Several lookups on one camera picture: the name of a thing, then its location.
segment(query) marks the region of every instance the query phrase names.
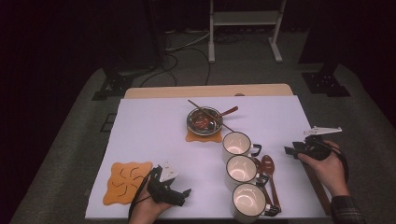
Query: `white mug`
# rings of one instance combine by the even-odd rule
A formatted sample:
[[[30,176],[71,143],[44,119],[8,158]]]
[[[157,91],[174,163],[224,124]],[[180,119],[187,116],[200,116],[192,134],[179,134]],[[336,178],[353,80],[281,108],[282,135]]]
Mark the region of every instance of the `white mug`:
[[[241,184],[233,191],[233,217],[244,224],[252,223],[266,206],[262,190],[252,184]]]
[[[222,144],[222,159],[224,162],[227,162],[231,157],[238,155],[257,157],[262,151],[261,145],[251,144],[248,136],[239,132],[228,133],[225,135]],[[257,148],[258,150],[249,155],[251,148]]]
[[[225,185],[233,191],[238,185],[256,182],[257,166],[243,155],[231,157],[226,164]]]

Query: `mug handle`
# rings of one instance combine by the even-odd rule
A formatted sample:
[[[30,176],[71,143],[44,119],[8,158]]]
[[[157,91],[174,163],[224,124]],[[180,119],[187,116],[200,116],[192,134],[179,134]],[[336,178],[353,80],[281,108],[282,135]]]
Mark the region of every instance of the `mug handle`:
[[[262,151],[262,145],[253,144],[252,147],[258,148],[257,152],[251,153],[252,157],[257,157],[260,154],[260,152]]]

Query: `gray carpet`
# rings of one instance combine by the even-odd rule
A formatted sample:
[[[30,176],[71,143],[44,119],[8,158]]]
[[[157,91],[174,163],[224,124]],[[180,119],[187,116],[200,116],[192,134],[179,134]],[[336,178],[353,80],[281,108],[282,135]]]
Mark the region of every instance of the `gray carpet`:
[[[283,63],[275,63],[266,40],[268,35],[245,35],[236,43],[216,45],[216,63],[210,65],[207,84],[289,84],[299,96],[312,126],[343,129],[342,133],[326,137],[337,142],[348,158],[348,184],[368,223],[394,223],[395,129],[359,79],[343,65],[338,66],[335,76],[349,90],[351,97],[330,98],[309,92],[301,73],[317,71],[320,64],[298,64],[307,33],[280,33],[278,46]],[[188,43],[194,38],[194,35],[171,35],[168,47]],[[190,48],[207,55],[205,43]],[[177,66],[172,70],[178,86],[205,85],[208,63],[201,52],[188,49],[173,55],[178,58]],[[174,58],[166,57],[163,66],[171,67],[174,62]],[[136,78],[133,87],[139,87],[149,76]],[[84,219],[90,189],[109,137],[109,133],[101,132],[101,128],[108,114],[117,113],[120,102],[120,97],[92,101],[105,79],[102,69],[92,74],[11,223],[126,223],[126,220]],[[174,78],[164,73],[151,78],[143,87],[174,85]],[[289,220],[289,223],[331,222],[329,219],[311,219]]]

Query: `orange trivet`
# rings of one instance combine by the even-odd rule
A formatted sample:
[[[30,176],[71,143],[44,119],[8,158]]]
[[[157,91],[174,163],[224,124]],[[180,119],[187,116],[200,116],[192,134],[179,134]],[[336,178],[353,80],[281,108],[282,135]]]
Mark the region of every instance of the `orange trivet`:
[[[186,135],[186,142],[193,142],[193,141],[200,141],[200,142],[221,142],[221,129],[210,135],[201,136],[196,133],[193,133],[189,128],[187,128],[187,135]]]

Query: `white tabletop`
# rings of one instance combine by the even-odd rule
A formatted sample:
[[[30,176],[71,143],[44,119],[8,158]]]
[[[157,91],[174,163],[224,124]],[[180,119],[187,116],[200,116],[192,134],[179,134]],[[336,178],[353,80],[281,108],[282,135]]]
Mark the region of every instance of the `white tabletop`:
[[[160,218],[232,218],[232,193],[225,187],[221,143],[186,142],[186,116],[195,107],[225,111],[224,123],[262,145],[275,163],[274,179],[282,213],[275,218],[326,217],[301,163],[284,147],[303,141],[311,129],[297,96],[192,97],[121,100],[102,165],[92,188],[87,219],[127,218],[129,204],[104,205],[106,183],[115,162],[168,161],[179,173],[171,188],[192,189],[182,207],[174,206]],[[229,133],[221,130],[222,136]]]

